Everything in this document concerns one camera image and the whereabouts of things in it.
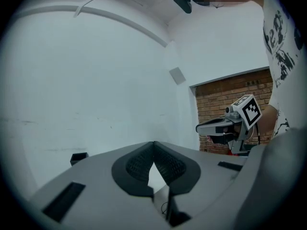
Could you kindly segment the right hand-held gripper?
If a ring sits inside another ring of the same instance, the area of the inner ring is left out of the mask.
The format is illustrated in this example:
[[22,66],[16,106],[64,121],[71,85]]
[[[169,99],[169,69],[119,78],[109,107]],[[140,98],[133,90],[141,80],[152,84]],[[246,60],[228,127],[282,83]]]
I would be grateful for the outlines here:
[[254,134],[260,135],[257,122],[261,117],[254,95],[247,94],[226,108],[225,117],[198,124],[196,132],[208,135],[207,139],[214,144],[228,144],[233,155],[247,154],[252,146],[245,141]]

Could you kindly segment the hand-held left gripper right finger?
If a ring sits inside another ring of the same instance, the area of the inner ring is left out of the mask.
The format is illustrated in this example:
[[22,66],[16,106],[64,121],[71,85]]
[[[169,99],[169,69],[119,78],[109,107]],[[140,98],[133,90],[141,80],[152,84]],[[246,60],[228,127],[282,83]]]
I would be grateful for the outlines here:
[[155,141],[153,146],[153,161],[170,195],[189,193],[201,176],[198,163],[160,142]]

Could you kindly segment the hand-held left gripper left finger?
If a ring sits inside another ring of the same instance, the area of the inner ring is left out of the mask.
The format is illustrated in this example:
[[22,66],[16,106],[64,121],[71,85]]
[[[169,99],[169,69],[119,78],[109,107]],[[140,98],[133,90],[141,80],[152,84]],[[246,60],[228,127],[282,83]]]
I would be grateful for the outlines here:
[[113,180],[131,196],[154,197],[154,190],[148,185],[153,163],[154,143],[139,145],[113,163],[111,169]]

